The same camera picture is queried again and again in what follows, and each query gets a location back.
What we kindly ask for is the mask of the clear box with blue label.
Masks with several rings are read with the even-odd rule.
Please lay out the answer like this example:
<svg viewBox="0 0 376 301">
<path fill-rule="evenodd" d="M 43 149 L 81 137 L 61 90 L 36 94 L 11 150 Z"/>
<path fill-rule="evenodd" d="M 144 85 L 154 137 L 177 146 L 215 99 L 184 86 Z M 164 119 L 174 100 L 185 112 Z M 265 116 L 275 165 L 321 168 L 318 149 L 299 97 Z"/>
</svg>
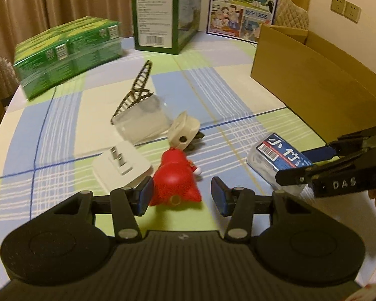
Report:
<svg viewBox="0 0 376 301">
<path fill-rule="evenodd" d="M 276 181 L 277 172 L 313 165 L 303 153 L 274 132 L 252 146 L 246 162 L 275 190 L 283 190 L 294 196 L 299 196 L 306 184 L 281 186 Z"/>
</svg>

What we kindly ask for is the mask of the metal Eiffel tower model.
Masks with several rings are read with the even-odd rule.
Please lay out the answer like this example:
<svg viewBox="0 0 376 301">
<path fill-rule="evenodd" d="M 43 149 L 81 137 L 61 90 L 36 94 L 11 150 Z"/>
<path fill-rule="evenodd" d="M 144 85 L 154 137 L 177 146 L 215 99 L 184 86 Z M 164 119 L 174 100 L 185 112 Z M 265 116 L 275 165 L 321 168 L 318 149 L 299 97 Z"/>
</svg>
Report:
<svg viewBox="0 0 376 301">
<path fill-rule="evenodd" d="M 149 80 L 149 76 L 152 69 L 152 61 L 147 60 L 144 65 L 142 66 L 141 70 L 137 74 L 132 87 L 130 88 L 129 92 L 125 95 L 125 97 L 121 100 L 120 104 L 117 106 L 113 116 L 111 117 L 111 124 L 115 124 L 115 118 L 120 113 L 130 109 L 132 106 L 135 106 L 139 102 L 148 99 L 153 95 L 148 88 L 146 88 L 146 84 Z"/>
</svg>

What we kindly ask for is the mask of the white charger with prongs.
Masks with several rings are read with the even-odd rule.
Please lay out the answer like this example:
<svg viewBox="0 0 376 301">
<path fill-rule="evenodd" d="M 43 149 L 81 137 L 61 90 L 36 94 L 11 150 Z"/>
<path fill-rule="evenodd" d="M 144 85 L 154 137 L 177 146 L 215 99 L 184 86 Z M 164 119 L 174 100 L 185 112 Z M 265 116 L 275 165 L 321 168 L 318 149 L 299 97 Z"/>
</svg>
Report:
<svg viewBox="0 0 376 301">
<path fill-rule="evenodd" d="M 143 175 L 151 172 L 152 165 L 130 142 L 122 141 L 99 155 L 92 168 L 104 191 L 110 192 L 136 186 Z"/>
</svg>

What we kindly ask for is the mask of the red plastic toy figure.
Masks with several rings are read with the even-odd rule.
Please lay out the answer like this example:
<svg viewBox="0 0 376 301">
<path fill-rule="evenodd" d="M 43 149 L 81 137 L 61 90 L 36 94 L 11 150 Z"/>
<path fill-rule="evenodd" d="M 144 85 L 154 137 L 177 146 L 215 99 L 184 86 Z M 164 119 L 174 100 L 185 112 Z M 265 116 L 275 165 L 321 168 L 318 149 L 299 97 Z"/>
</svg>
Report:
<svg viewBox="0 0 376 301">
<path fill-rule="evenodd" d="M 201 202 L 202 196 L 196 183 L 201 173 L 200 167 L 194 165 L 182 150 L 169 148 L 162 154 L 160 165 L 153 175 L 150 205 L 175 207 L 182 202 Z"/>
</svg>

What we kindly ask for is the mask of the open brown cardboard box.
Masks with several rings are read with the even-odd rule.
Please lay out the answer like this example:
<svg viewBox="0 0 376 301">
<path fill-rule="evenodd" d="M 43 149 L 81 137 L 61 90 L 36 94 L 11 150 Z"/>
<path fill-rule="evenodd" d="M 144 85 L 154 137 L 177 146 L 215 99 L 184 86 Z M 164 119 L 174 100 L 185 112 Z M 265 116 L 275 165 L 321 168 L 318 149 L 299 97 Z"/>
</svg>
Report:
<svg viewBox="0 0 376 301">
<path fill-rule="evenodd" d="M 376 74 L 312 31 L 262 26 L 251 77 L 326 142 L 376 126 Z"/>
</svg>

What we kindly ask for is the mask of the white power adapter plug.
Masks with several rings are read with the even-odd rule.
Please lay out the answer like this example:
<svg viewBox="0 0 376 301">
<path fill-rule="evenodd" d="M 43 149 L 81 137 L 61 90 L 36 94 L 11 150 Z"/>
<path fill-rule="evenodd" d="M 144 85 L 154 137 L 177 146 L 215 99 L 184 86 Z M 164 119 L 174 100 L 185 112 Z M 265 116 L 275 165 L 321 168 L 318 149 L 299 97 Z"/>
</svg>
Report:
<svg viewBox="0 0 376 301">
<path fill-rule="evenodd" d="M 193 151 L 194 143 L 204 138 L 200 131 L 200 121 L 188 115 L 187 111 L 181 112 L 173 121 L 167 134 L 168 143 L 171 147 L 185 152 Z"/>
</svg>

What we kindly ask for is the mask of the checkered tablecloth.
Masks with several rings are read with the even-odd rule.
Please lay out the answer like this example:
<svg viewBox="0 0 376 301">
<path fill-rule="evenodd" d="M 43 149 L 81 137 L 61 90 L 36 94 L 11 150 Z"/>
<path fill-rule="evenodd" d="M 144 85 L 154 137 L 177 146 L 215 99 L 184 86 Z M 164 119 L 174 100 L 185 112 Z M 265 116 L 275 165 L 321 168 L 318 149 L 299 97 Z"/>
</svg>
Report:
<svg viewBox="0 0 376 301">
<path fill-rule="evenodd" d="M 214 176 L 269 195 L 249 165 L 254 144 L 274 132 L 289 154 L 322 146 L 300 118 L 251 77 L 256 47 L 198 33 L 178 55 L 138 51 L 72 78 L 33 100 L 18 90 L 0 125 L 0 247 L 9 232 L 80 190 L 103 195 L 131 175 L 154 172 L 171 141 L 188 140 L 189 118 L 201 139 L 188 158 L 201 170 L 202 201 L 151 207 L 142 230 L 224 230 L 214 206 Z M 138 165 L 115 160 L 132 143 Z M 0 259 L 0 288 L 8 281 Z"/>
</svg>

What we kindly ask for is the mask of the green shrink-wrapped drink pack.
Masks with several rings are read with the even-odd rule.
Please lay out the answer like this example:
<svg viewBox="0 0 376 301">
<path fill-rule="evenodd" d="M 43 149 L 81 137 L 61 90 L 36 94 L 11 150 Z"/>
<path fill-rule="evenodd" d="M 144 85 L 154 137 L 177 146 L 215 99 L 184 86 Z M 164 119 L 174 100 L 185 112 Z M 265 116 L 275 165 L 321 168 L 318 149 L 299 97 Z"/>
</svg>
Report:
<svg viewBox="0 0 376 301">
<path fill-rule="evenodd" d="M 121 39 L 120 22 L 85 16 L 17 44 L 13 66 L 26 98 L 122 57 Z"/>
</svg>

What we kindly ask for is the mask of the blue milk carton box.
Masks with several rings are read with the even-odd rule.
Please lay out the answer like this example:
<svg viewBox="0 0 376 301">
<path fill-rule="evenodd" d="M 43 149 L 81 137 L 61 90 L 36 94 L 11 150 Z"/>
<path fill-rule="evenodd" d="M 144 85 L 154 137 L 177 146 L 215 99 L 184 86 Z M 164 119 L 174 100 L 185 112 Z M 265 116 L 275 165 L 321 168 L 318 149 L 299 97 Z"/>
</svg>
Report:
<svg viewBox="0 0 376 301">
<path fill-rule="evenodd" d="M 206 32 L 256 43 L 271 25 L 278 0 L 210 0 Z"/>
</svg>

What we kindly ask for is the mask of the green white milk carton box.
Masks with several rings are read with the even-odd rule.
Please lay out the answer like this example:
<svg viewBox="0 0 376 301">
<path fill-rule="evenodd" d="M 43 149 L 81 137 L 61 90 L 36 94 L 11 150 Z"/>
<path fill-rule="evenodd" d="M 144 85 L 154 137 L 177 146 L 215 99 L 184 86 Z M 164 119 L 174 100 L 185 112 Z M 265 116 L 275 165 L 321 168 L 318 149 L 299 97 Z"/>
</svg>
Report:
<svg viewBox="0 0 376 301">
<path fill-rule="evenodd" d="M 132 0 L 137 50 L 178 55 L 197 33 L 202 0 Z"/>
</svg>

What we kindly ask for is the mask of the right beige wall socket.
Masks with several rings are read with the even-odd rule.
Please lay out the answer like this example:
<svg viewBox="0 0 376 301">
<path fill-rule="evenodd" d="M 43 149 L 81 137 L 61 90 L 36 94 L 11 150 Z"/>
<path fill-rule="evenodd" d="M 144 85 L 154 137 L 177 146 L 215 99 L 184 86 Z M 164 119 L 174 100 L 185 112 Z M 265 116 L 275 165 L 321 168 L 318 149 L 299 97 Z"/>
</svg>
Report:
<svg viewBox="0 0 376 301">
<path fill-rule="evenodd" d="M 359 22 L 359 18 L 361 15 L 361 8 L 352 4 L 351 2 L 346 2 L 346 6 L 344 9 L 344 17 L 353 21 L 354 23 Z"/>
</svg>

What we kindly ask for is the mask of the beige wall socket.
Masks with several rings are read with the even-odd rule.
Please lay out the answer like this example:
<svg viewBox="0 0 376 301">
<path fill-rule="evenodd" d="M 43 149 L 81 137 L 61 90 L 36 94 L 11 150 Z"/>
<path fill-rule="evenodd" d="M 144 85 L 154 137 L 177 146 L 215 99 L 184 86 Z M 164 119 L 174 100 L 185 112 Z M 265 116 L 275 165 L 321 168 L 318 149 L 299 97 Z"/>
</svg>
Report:
<svg viewBox="0 0 376 301">
<path fill-rule="evenodd" d="M 346 2 L 346 6 L 344 9 L 344 17 L 353 21 L 354 23 L 359 22 L 359 18 L 361 15 L 361 8 L 352 4 L 351 2 Z"/>
<path fill-rule="evenodd" d="M 330 10 L 343 15 L 346 7 L 346 0 L 331 0 Z"/>
</svg>

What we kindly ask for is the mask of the left beige wall socket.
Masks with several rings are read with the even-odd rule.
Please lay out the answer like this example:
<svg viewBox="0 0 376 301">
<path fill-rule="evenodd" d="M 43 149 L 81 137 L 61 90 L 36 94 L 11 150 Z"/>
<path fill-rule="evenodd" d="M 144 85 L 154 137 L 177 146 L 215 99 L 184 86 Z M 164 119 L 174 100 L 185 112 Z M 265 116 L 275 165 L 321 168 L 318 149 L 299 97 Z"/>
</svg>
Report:
<svg viewBox="0 0 376 301">
<path fill-rule="evenodd" d="M 343 15 L 346 7 L 346 0 L 331 0 L 330 10 Z"/>
</svg>

